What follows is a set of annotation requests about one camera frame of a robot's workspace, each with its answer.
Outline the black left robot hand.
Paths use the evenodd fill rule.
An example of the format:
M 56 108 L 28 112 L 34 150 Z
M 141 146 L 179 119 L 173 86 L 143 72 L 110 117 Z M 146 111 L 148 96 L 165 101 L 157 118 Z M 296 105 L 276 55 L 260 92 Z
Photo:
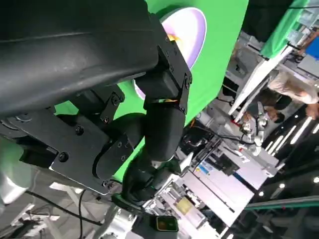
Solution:
M 143 0 L 0 3 L 0 132 L 24 163 L 105 194 L 141 140 L 171 160 L 191 82 Z

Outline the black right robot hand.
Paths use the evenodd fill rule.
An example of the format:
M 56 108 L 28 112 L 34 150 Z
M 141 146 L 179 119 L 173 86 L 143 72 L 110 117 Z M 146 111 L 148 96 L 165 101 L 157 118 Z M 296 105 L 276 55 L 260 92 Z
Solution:
M 156 168 L 151 160 L 139 154 L 130 162 L 123 177 L 122 191 L 112 195 L 112 202 L 130 213 L 140 214 L 144 211 L 143 205 L 155 197 L 169 177 L 180 174 L 175 157 L 160 162 Z

